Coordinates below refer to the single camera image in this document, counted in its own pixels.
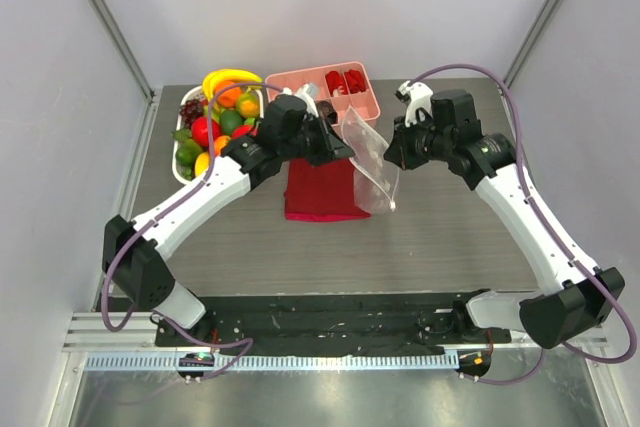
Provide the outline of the clear polka dot zip bag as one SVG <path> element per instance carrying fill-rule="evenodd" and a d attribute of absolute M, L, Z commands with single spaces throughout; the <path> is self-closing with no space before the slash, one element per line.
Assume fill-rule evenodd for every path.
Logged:
<path fill-rule="evenodd" d="M 372 215 L 396 210 L 399 168 L 384 160 L 388 142 L 349 106 L 341 123 L 342 140 L 353 150 L 354 202 Z"/>

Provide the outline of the yellow green mango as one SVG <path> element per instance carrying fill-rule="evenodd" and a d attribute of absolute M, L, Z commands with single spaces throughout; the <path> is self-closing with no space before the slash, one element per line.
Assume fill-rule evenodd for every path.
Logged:
<path fill-rule="evenodd" d="M 261 101 L 255 91 L 242 93 L 236 100 L 236 110 L 245 119 L 257 118 L 261 113 Z"/>

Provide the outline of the orange fruit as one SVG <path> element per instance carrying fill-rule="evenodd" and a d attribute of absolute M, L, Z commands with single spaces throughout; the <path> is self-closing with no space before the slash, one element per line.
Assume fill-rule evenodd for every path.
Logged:
<path fill-rule="evenodd" d="M 243 94 L 243 89 L 232 80 L 223 80 L 216 85 L 214 93 L 221 107 L 233 109 L 238 98 Z"/>

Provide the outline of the orange persimmon tomato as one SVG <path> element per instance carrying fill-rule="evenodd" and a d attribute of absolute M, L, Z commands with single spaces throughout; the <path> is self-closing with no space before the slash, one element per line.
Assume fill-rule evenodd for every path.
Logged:
<path fill-rule="evenodd" d="M 222 150 L 229 144 L 231 137 L 227 135 L 220 135 L 214 139 L 214 154 L 220 156 Z"/>

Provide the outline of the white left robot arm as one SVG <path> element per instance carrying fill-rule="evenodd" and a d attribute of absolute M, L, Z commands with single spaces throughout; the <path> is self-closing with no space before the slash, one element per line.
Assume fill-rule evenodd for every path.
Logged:
<path fill-rule="evenodd" d="M 205 344 L 213 332 L 201 300 L 176 281 L 168 261 L 213 215 L 304 159 L 314 166 L 348 159 L 354 151 L 327 121 L 296 95 L 280 94 L 255 130 L 231 140 L 207 170 L 158 206 L 131 221 L 117 215 L 105 226 L 103 270 L 132 304 L 178 325 L 190 345 Z"/>

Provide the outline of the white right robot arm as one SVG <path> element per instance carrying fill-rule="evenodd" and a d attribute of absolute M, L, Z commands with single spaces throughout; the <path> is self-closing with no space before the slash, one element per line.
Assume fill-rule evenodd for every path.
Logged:
<path fill-rule="evenodd" d="M 384 154 L 402 170 L 430 161 L 446 163 L 503 222 L 529 263 L 538 289 L 532 294 L 486 291 L 451 318 L 457 338 L 472 342 L 487 328 L 518 330 L 538 346 L 556 346 L 603 323 L 610 301 L 625 287 L 615 267 L 601 269 L 577 247 L 536 191 L 516 151 L 500 134 L 485 134 L 473 97 L 460 89 L 438 93 L 406 82 L 396 91 L 406 106 L 394 121 Z"/>

